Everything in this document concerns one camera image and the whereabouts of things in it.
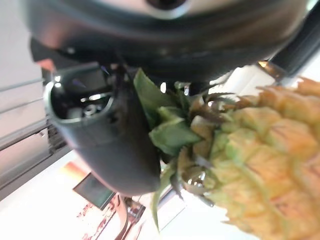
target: pineapple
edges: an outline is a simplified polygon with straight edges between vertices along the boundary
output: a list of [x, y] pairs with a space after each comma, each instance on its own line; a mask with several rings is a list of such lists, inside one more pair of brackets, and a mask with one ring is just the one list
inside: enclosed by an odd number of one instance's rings
[[161, 190], [178, 180], [261, 240], [320, 240], [320, 83], [261, 87], [238, 102], [177, 90], [161, 96], [170, 106], [144, 102], [140, 89], [156, 86], [142, 71], [134, 83], [147, 116], [157, 116], [150, 138], [171, 159]]

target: shiny metal part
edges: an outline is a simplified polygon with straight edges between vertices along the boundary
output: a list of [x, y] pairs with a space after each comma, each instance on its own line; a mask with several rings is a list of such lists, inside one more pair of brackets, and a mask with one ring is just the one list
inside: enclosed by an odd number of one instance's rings
[[108, 7], [128, 13], [151, 16], [157, 19], [176, 19], [181, 16], [194, 16], [212, 12], [240, 0], [186, 0], [185, 3], [171, 10], [160, 10], [151, 6], [147, 0], [94, 0]]

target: green leaf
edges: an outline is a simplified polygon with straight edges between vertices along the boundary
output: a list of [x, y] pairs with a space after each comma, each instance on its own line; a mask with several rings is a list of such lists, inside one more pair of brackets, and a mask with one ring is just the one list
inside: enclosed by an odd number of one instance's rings
[[186, 96], [185, 93], [181, 90], [177, 90], [177, 98], [179, 103], [181, 104], [181, 108], [186, 113], [189, 112], [190, 106], [192, 104], [192, 99], [189, 96]]
[[151, 128], [159, 122], [158, 108], [177, 107], [175, 100], [162, 93], [141, 69], [136, 73], [133, 83]]
[[176, 164], [168, 164], [167, 167], [163, 170], [161, 178], [160, 178], [160, 188], [153, 194], [151, 200], [151, 212], [156, 228], [159, 231], [159, 222], [158, 222], [158, 204], [160, 200], [160, 196], [162, 192], [166, 189], [167, 186], [170, 185], [171, 176], [175, 174]]
[[186, 117], [180, 108], [174, 106], [162, 106], [157, 110], [157, 112], [159, 113], [162, 122], [168, 122], [175, 119], [184, 119]]
[[170, 183], [171, 183], [172, 189], [179, 196], [179, 198], [183, 201], [184, 198], [181, 195], [181, 183], [180, 183], [179, 175], [178, 175], [177, 171], [170, 177]]
[[154, 128], [149, 136], [153, 144], [164, 153], [178, 156], [181, 148], [202, 140], [183, 118], [175, 118]]

